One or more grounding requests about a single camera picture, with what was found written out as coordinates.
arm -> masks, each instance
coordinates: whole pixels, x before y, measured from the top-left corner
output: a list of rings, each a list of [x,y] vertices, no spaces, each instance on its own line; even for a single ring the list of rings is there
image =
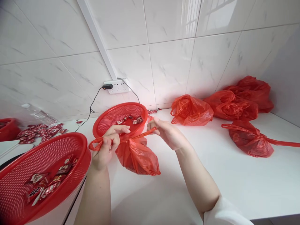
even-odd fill
[[[148,129],[155,131],[176,152],[188,192],[203,220],[204,212],[212,210],[220,197],[220,191],[202,165],[197,153],[186,137],[168,121],[154,117],[148,123]]]
[[[113,125],[103,136],[100,151],[92,153],[92,164],[74,225],[108,225],[111,219],[110,181],[107,164],[120,144],[119,133],[129,133],[129,126]]]

bag handle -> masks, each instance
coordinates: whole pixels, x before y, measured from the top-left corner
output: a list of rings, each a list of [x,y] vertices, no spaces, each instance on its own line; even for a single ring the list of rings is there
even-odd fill
[[[239,127],[237,125],[232,125],[232,124],[225,124],[223,123],[221,125],[222,128],[225,128],[225,129],[228,129],[228,130],[239,130],[239,131],[244,131],[244,132],[247,132],[247,133],[253,133],[252,131],[250,130],[247,130],[245,128],[242,128],[242,127]]]
[[[153,133],[156,129],[157,129],[156,127],[153,127],[151,130],[148,130],[148,131],[146,131],[142,134],[139,134],[138,136],[130,137],[129,139],[142,138],[144,136],[147,136],[147,135]],[[127,139],[120,138],[120,143],[124,143],[126,141],[127,141]],[[99,137],[99,138],[96,138],[95,140],[91,141],[91,143],[88,145],[88,148],[92,151],[97,151],[98,152],[98,151],[100,151],[100,148],[101,148],[102,144],[103,144],[103,137]]]
[[[291,146],[291,147],[299,147],[300,148],[300,143],[296,142],[284,142],[284,141],[277,141],[274,139],[270,138],[265,138],[269,143],[274,144],[274,145],[283,145],[283,146]]]

basket rim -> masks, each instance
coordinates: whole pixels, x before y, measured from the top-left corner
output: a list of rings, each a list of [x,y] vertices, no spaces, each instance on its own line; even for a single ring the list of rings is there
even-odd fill
[[[56,137],[53,137],[47,141],[45,141],[42,144],[37,145],[36,147],[34,147],[33,149],[29,150],[28,152],[26,152],[25,154],[23,154],[22,156],[20,156],[18,159],[16,159],[15,161],[13,161],[11,164],[7,165],[3,170],[0,171],[0,180],[7,175],[10,171],[12,171],[20,162],[23,161],[23,159],[28,158],[29,156],[31,156],[32,154],[34,154],[35,152],[39,151],[41,148],[45,147],[46,145],[62,139],[62,138],[66,138],[66,137],[78,137],[83,141],[83,150],[81,151],[81,154],[78,158],[77,163],[75,164],[74,168],[71,170],[70,173],[68,173],[68,175],[65,177],[65,179],[63,180],[63,182],[61,183],[61,185],[59,185],[57,187],[57,189],[52,193],[51,197],[46,198],[45,200],[43,200],[43,202],[41,202],[41,204],[39,204],[39,207],[36,207],[34,210],[31,211],[30,216],[25,217],[24,219],[22,219],[21,221],[19,221],[17,224],[25,224],[28,221],[30,221],[36,214],[38,214],[39,211],[41,211],[47,204],[48,202],[50,202],[53,198],[55,198],[55,196],[58,194],[58,192],[65,186],[65,184],[67,183],[68,179],[71,177],[71,175],[77,170],[77,168],[80,165],[80,162],[82,161],[83,156],[90,151],[88,151],[88,141],[87,138],[81,134],[81,133],[77,133],[77,132],[70,132],[70,133],[66,133],[66,134],[61,134],[58,135]]]
[[[136,105],[136,106],[141,107],[141,108],[144,110],[145,114],[146,114],[145,116],[147,116],[147,109],[146,109],[146,107],[145,107],[144,105],[142,105],[141,103],[138,103],[138,102],[125,102],[125,103],[121,103],[121,104],[115,105],[115,106],[109,108],[108,110],[106,110],[105,112],[103,112],[103,113],[97,118],[97,120],[95,121],[95,123],[94,123],[94,125],[93,125],[93,135],[94,135],[95,138],[100,138],[100,136],[97,134],[97,128],[98,128],[98,125],[99,125],[100,121],[101,121],[108,113],[110,113],[111,111],[113,111],[113,110],[115,110],[115,109],[117,109],[117,108],[119,108],[119,107],[121,107],[121,106],[126,106],[126,105]],[[141,127],[141,126],[145,126],[146,121],[147,121],[147,119],[144,118],[144,121],[143,121],[142,123],[140,123],[140,127]]]
[[[0,131],[6,130],[10,124],[12,124],[16,121],[16,119],[14,119],[14,118],[0,119],[0,122],[6,122],[6,121],[8,122],[8,124],[6,124],[4,127],[0,128]]]

white trim strip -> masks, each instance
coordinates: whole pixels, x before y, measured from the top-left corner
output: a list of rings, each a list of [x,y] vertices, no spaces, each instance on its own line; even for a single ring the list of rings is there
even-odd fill
[[[92,12],[90,10],[90,7],[88,5],[87,0],[77,0],[78,5],[83,13],[83,16],[87,22],[88,27],[90,28],[90,31],[95,39],[95,42],[99,48],[99,51],[102,55],[102,58],[106,64],[106,67],[110,73],[110,76],[113,80],[117,80],[117,76],[114,70],[114,67],[112,65],[112,62],[110,61],[110,58],[107,54],[106,48],[104,47],[103,38],[101,36],[100,31],[98,30],[94,17],[92,16]]]

tied red plastic bag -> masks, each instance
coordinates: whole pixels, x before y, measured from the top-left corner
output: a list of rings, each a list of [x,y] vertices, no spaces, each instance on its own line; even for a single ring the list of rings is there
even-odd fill
[[[183,95],[172,103],[172,124],[184,126],[205,126],[213,120],[213,110],[206,102],[190,95]]]
[[[232,91],[218,91],[204,99],[213,109],[213,116],[226,120],[254,120],[258,116],[255,102],[240,98]]]
[[[270,157],[274,152],[271,144],[300,147],[300,143],[267,138],[248,121],[234,121],[232,124],[222,124],[221,126],[229,130],[229,135],[236,146],[253,157]]]
[[[126,134],[120,135],[120,145],[116,150],[116,155],[119,158],[122,166],[128,170],[144,175],[160,175],[157,156],[147,147],[147,139],[144,136],[153,133],[156,128],[142,133],[135,137],[130,137]],[[88,148],[93,151],[100,151],[103,138],[99,137],[93,140]]]
[[[268,83],[257,80],[255,77],[246,76],[237,85],[231,85],[224,90],[232,91],[235,95],[253,101],[258,105],[259,113],[269,113],[274,104],[269,100],[271,87]]]

